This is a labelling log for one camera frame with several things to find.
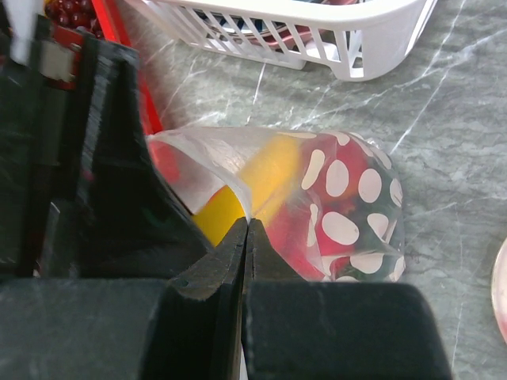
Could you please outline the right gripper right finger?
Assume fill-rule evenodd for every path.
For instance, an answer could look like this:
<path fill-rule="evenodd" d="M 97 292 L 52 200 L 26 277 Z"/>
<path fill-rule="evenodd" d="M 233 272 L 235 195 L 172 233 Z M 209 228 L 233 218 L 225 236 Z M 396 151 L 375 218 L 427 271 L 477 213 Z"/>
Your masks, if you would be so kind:
<path fill-rule="evenodd" d="M 404 283 L 307 282 L 263 224 L 246 238 L 242 344 L 251 379 L 450 379 L 423 294 Z"/>

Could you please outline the red faceted apple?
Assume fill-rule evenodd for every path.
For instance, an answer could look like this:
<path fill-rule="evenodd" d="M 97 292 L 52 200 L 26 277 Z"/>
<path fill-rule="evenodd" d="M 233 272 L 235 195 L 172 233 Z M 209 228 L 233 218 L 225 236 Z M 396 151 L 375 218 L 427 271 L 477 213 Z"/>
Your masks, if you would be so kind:
<path fill-rule="evenodd" d="M 320 135 L 300 146 L 301 188 L 322 208 L 349 215 L 356 209 L 360 177 L 368 156 L 358 142 L 344 145 L 333 135 Z"/>

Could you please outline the green cucumber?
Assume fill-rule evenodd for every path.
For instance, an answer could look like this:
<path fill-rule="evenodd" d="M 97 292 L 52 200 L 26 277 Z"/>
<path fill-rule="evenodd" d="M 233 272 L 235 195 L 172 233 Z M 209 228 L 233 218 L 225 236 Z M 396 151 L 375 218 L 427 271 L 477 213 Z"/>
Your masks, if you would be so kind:
<path fill-rule="evenodd" d="M 402 243 L 395 237 L 402 225 L 402 188 L 397 177 L 368 169 L 359 181 L 356 223 L 359 238 L 350 257 L 351 276 L 361 282 L 396 282 L 406 268 Z"/>

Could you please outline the clear dotted zip bag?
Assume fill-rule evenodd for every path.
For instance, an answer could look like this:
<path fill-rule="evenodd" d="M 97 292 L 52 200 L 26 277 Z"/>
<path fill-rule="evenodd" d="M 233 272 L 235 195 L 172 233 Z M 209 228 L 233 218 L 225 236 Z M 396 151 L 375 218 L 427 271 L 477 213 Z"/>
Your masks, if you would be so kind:
<path fill-rule="evenodd" d="M 194 128 L 147 138 L 156 169 L 218 245 L 240 218 L 310 281 L 397 281 L 402 187 L 390 158 L 343 131 Z"/>

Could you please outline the yellow banana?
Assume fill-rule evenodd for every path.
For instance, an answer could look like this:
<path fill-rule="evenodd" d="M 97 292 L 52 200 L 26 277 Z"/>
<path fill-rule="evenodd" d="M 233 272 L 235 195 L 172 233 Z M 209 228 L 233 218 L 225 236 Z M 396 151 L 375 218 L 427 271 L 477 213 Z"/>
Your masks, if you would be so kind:
<path fill-rule="evenodd" d="M 299 141 L 276 135 L 242 168 L 238 177 L 250 190 L 249 203 L 242 205 L 230 185 L 223 186 L 193 216 L 208 240 L 217 246 L 237 219 L 258 219 L 268 225 L 292 192 L 299 168 Z"/>

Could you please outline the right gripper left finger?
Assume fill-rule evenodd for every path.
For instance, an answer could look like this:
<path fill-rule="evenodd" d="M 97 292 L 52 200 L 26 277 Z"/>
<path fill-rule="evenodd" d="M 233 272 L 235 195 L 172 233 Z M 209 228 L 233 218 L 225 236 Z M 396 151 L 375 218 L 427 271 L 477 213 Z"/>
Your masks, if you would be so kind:
<path fill-rule="evenodd" d="M 170 280 L 3 280 L 2 378 L 240 378 L 247 231 Z"/>

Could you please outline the red round fruit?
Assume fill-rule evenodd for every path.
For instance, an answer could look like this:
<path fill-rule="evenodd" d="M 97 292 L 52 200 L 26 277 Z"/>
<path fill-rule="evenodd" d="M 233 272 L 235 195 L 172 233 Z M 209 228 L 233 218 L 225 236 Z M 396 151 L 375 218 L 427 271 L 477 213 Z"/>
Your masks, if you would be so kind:
<path fill-rule="evenodd" d="M 180 170 L 175 149 L 165 142 L 152 140 L 148 143 L 148 150 L 154 167 L 169 185 L 180 180 Z"/>

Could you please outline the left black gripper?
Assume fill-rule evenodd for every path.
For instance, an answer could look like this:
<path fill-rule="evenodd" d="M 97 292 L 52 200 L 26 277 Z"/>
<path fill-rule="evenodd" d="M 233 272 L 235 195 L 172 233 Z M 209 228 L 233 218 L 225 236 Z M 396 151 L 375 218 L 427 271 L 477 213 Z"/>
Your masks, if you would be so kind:
<path fill-rule="evenodd" d="M 42 10 L 1 3 L 1 277 L 32 274 L 50 202 L 74 192 L 80 158 L 81 276 L 177 276 L 214 249 L 151 160 L 139 56 Z"/>

